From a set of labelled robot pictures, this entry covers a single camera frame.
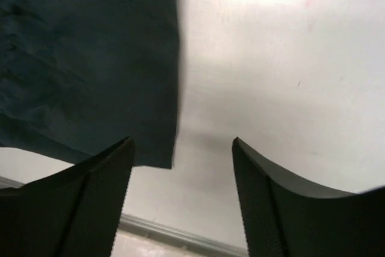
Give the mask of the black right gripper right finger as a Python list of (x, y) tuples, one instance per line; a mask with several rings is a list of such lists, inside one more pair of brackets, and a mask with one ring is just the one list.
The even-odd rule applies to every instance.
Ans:
[(317, 184), (239, 138), (232, 157), (250, 256), (384, 255), (384, 188), (356, 194)]

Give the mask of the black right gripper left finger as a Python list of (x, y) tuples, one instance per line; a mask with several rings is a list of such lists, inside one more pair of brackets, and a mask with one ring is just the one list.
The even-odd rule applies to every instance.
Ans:
[(126, 138), (56, 174), (1, 189), (1, 256), (110, 256), (134, 154)]

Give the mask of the dark navy shorts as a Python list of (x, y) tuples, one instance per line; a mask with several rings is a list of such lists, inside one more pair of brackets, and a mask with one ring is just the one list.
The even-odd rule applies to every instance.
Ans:
[(177, 0), (1, 0), (1, 146), (170, 169), (179, 52)]

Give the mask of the aluminium front rail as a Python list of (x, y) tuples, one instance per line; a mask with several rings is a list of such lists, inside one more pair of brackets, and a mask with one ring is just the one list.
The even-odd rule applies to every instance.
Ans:
[(130, 214), (121, 214), (119, 229), (145, 239), (203, 256), (248, 256), (244, 248), (184, 232)]

